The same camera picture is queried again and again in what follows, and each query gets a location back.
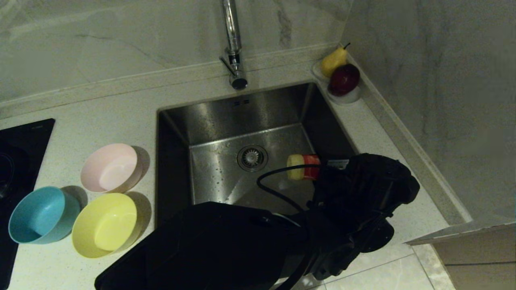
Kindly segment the black induction cooktop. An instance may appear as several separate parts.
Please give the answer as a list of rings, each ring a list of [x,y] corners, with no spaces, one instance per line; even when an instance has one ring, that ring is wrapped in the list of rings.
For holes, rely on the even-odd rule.
[[[0,290],[8,289],[18,251],[8,222],[35,187],[54,124],[49,118],[0,130]]]

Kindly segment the metal sink drain strainer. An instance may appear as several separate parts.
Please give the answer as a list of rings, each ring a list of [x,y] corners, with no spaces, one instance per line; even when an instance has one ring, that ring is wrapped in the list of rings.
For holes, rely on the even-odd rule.
[[[259,145],[247,145],[238,152],[237,163],[246,172],[258,172],[268,163],[268,152]]]

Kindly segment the pink plastic bowl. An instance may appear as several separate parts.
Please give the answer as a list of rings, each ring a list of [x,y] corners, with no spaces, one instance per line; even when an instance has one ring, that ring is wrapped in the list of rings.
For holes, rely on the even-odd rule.
[[[123,193],[138,183],[142,171],[134,147],[114,143],[99,148],[85,160],[80,180],[93,193]]]

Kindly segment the yellow detergent bottle red label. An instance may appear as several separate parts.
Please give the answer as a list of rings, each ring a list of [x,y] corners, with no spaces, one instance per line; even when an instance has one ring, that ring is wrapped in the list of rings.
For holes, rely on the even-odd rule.
[[[293,154],[290,155],[286,161],[287,167],[320,164],[320,158],[315,154]],[[287,171],[287,175],[291,180],[317,180],[319,171],[320,169],[316,167],[296,168]]]

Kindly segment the stainless steel sink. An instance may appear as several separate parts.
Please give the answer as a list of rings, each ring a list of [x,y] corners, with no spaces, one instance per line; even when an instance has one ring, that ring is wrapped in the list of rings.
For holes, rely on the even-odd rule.
[[[241,148],[252,144],[268,152],[258,172],[237,163]],[[286,167],[293,154],[356,154],[314,83],[162,110],[156,151],[156,226],[205,202],[294,214],[292,206],[256,185],[259,176]]]

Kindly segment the chrome faucet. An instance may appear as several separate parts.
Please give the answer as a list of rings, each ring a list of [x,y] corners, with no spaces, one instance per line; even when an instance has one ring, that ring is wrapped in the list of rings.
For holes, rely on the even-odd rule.
[[[248,86],[243,63],[240,59],[242,44],[235,0],[220,0],[223,13],[227,47],[227,57],[219,57],[219,60],[229,72],[229,83],[234,90],[244,90]]]

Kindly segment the dark red apple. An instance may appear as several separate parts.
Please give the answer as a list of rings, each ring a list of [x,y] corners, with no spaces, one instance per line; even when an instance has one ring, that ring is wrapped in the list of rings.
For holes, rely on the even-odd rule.
[[[330,77],[328,91],[336,97],[352,92],[360,82],[360,71],[353,64],[339,66]]]

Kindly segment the small white dish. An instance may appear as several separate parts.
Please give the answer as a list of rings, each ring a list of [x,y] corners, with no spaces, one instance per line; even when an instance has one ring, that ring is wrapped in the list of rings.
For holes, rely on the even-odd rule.
[[[321,81],[328,96],[330,97],[330,99],[332,99],[332,101],[334,101],[335,103],[337,103],[339,105],[348,105],[348,104],[352,104],[352,103],[358,101],[358,99],[360,98],[360,85],[359,84],[356,86],[356,88],[354,90],[352,90],[352,92],[347,93],[347,94],[343,95],[342,97],[336,97],[335,95],[330,94],[330,92],[328,91],[328,85],[330,82],[330,78],[326,78],[321,74],[319,65],[320,65],[320,61],[312,66],[312,73],[316,77],[316,79]]]

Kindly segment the yellow plastic bowl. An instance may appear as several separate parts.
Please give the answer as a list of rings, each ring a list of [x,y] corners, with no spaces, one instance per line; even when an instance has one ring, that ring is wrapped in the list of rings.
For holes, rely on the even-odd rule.
[[[141,232],[134,200],[123,193],[106,193],[90,202],[76,218],[71,238],[75,251],[96,259],[127,249]]]

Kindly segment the blue plastic bowl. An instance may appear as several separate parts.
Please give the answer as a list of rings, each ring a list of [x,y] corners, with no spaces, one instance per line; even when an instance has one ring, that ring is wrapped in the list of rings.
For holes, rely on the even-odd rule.
[[[8,233],[18,244],[57,242],[71,233],[80,211],[80,203],[74,196],[54,186],[42,187],[15,207]]]

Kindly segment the yellow pear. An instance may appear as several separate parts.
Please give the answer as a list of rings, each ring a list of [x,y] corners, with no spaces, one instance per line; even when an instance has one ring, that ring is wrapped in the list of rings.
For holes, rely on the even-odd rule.
[[[336,68],[347,64],[347,48],[350,46],[350,44],[351,43],[348,43],[344,46],[339,46],[332,53],[324,57],[324,59],[320,62],[320,72],[324,77],[330,78]]]

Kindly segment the light wooden cabinet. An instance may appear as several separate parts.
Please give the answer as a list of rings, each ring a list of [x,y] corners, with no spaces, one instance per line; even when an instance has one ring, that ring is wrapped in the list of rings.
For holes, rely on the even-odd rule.
[[[516,290],[515,223],[410,246],[434,290]]]

